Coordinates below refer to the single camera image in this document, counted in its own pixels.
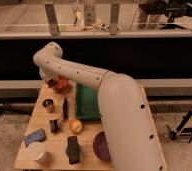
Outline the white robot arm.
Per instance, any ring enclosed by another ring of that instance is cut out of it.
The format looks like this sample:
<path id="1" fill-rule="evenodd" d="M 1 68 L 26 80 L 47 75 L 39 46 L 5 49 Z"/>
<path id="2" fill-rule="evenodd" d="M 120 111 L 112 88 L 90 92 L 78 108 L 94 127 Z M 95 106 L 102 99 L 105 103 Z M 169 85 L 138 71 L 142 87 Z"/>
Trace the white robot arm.
<path id="1" fill-rule="evenodd" d="M 50 42 L 33 56 L 42 79 L 69 78 L 98 91 L 98 107 L 114 171 L 167 171 L 152 114 L 140 85 L 126 74 L 62 58 Z"/>

